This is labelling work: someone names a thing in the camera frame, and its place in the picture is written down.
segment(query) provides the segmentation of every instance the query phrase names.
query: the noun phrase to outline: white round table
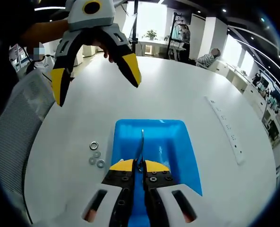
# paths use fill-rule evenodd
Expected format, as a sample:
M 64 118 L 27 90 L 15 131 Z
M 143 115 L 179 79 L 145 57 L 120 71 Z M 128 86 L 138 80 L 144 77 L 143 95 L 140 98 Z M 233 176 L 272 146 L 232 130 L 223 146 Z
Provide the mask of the white round table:
M 63 212 L 88 183 L 100 183 L 107 168 L 88 162 L 91 141 L 101 158 L 112 150 L 119 119 L 177 119 L 188 130 L 203 197 L 231 226 L 247 226 L 275 190 L 272 148 L 261 121 L 223 76 L 176 61 L 138 57 L 139 88 L 102 58 L 78 75 L 63 107 L 50 109 L 34 141 L 25 175 L 25 200 L 33 222 Z M 245 162 L 238 165 L 222 125 L 204 96 L 212 98 L 238 135 Z

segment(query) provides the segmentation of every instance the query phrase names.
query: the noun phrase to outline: ceiling light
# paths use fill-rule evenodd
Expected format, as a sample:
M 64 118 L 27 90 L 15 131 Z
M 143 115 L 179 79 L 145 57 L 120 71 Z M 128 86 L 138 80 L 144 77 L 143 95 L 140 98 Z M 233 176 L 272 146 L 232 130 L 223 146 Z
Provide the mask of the ceiling light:
M 61 6 L 41 7 L 41 8 L 35 8 L 35 11 L 45 10 L 45 9 L 65 9 L 65 7 L 61 7 Z
M 240 41 L 240 40 L 238 40 L 238 39 L 236 39 L 236 41 L 238 41 L 239 43 L 244 44 L 244 45 L 246 45 L 246 46 L 249 46 L 249 47 L 251 47 L 252 49 L 256 50 L 256 51 L 259 52 L 262 56 L 264 56 L 264 57 L 266 57 L 268 60 L 270 60 L 270 61 L 280 70 L 279 65 L 276 64 L 275 61 L 273 61 L 270 57 L 268 57 L 266 54 L 264 54 L 264 53 L 261 52 L 260 50 L 256 49 L 255 47 L 251 46 L 250 44 L 247 44 L 247 43 L 245 43 L 245 42 L 243 42 L 243 41 Z

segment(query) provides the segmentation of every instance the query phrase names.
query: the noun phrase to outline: power strip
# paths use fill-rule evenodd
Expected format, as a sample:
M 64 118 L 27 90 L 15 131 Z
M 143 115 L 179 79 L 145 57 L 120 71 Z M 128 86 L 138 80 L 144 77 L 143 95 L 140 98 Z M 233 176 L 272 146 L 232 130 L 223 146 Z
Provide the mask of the power strip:
M 220 123 L 224 128 L 224 131 L 225 131 L 225 133 L 229 139 L 230 145 L 232 147 L 237 164 L 241 165 L 245 161 L 244 152 L 241 149 L 237 136 L 233 132 L 233 129 L 232 129 L 231 125 L 229 124 L 229 121 L 227 120 L 227 118 L 224 115 L 224 113 L 222 112 L 222 110 L 216 105 L 216 103 L 213 100 L 209 99 L 206 96 L 205 96 L 205 98 L 206 98 L 208 104 L 211 106 L 211 108 L 215 112 L 217 118 L 220 120 Z

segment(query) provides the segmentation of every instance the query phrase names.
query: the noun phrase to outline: floor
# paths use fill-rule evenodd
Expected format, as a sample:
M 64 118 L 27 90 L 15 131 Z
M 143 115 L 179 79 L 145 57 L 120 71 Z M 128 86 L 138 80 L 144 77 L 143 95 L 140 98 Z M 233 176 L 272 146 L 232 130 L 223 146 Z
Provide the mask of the floor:
M 91 61 L 94 59 L 94 58 L 103 58 L 103 52 L 98 52 L 96 53 L 95 55 L 91 56 L 91 57 L 85 57 L 83 58 L 83 62 L 78 65 L 78 66 L 74 66 L 74 69 L 73 69 L 73 77 L 77 77 L 78 74 L 80 72 L 82 72 L 82 70 L 89 64 L 91 63 Z

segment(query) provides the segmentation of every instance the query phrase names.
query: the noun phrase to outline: mesh chair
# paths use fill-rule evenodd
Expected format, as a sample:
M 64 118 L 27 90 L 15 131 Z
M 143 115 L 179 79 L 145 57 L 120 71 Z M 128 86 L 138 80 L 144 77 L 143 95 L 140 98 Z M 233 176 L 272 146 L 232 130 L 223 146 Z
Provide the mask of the mesh chair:
M 38 70 L 14 86 L 0 116 L 0 181 L 6 191 L 23 195 L 26 162 L 54 102 L 52 89 Z

